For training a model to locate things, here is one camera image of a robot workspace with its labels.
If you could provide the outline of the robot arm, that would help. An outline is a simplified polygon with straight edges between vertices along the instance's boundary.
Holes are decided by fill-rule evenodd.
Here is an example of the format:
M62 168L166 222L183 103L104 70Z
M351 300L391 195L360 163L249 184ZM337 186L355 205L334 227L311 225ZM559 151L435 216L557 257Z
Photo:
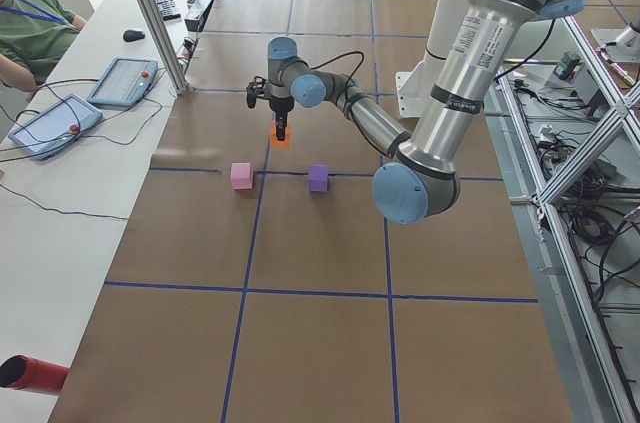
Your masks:
M442 213L460 194L454 162L474 117L519 29L530 21L578 13L586 0L438 0L423 60L400 85L420 117L404 129L345 74L311 68L288 37L267 47L268 77L247 99L266 99L283 140L295 105L333 103L386 158L372 191L379 212L398 224Z

